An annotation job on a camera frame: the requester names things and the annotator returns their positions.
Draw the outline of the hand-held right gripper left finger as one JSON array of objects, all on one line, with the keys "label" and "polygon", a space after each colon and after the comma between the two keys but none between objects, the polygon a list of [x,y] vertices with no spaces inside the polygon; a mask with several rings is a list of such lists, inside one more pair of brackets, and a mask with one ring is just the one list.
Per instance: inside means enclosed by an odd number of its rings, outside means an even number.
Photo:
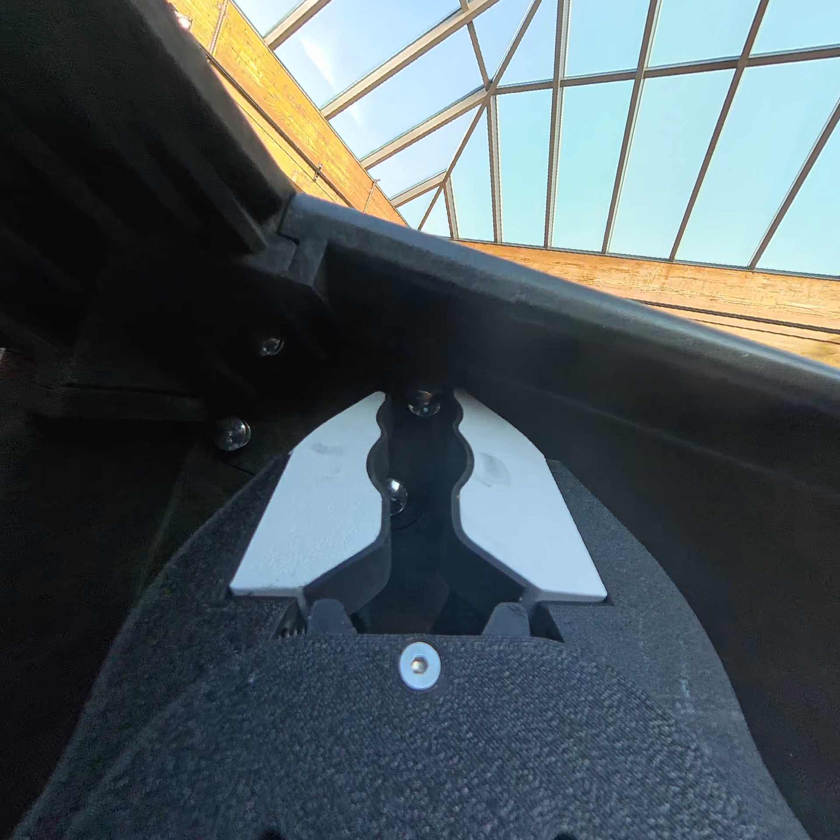
[{"label": "hand-held right gripper left finger", "polygon": [[236,596],[338,601],[358,612],[392,569],[391,503],[375,474],[387,456],[373,392],[325,421],[289,453],[275,489],[229,583]]}]

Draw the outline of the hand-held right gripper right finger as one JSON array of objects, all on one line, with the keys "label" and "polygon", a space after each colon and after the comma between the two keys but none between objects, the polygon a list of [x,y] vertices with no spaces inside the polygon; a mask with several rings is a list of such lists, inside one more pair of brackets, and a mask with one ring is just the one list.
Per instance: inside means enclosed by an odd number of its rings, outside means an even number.
[{"label": "hand-held right gripper right finger", "polygon": [[471,394],[456,390],[455,400],[470,463],[455,491],[458,535],[532,602],[604,602],[605,585],[543,453]]}]

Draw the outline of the black metal chair bracket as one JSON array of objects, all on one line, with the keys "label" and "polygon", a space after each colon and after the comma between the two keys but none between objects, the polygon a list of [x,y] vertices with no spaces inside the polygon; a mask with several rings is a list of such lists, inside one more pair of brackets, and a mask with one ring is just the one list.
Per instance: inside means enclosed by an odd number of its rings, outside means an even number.
[{"label": "black metal chair bracket", "polygon": [[[267,332],[216,330],[194,365],[201,370],[203,399],[219,417],[234,415],[251,426],[252,442],[233,454],[202,450],[202,472],[194,468],[196,502],[204,523],[277,457],[286,455],[320,424],[372,392],[386,395],[387,470],[382,479],[400,480],[407,488],[405,510],[392,517],[392,530],[407,537],[442,532],[449,525],[450,497],[467,465],[464,446],[455,434],[459,406],[452,390],[420,375],[406,357],[369,353],[348,344],[321,353],[291,327],[278,337],[285,348],[270,358],[257,354]],[[413,389],[437,391],[437,415],[421,418],[406,407]]]}]

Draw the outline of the black panel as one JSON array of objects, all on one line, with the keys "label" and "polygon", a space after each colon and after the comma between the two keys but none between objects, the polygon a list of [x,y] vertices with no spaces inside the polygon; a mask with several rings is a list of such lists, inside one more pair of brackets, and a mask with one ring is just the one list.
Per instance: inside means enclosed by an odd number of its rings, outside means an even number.
[{"label": "black panel", "polygon": [[607,597],[459,536],[456,426],[370,603],[232,595],[290,452],[201,523],[233,415],[2,384],[2,838],[838,838],[838,375],[315,199],[280,235],[301,338],[524,433]]}]

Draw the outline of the black ribbed plastic chair back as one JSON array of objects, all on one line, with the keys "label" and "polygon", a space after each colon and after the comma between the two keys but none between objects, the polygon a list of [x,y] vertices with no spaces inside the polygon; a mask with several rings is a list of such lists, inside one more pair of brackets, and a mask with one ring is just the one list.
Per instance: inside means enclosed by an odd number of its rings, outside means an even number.
[{"label": "black ribbed plastic chair back", "polygon": [[2,2],[2,384],[52,417],[208,421],[294,338],[296,195],[168,2]]}]

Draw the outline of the glass skylight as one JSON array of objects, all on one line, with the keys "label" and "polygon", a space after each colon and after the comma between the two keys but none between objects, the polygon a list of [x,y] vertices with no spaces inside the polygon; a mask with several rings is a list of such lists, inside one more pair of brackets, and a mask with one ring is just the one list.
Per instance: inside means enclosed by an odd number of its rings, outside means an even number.
[{"label": "glass skylight", "polygon": [[412,227],[838,278],[838,2],[237,6]]}]

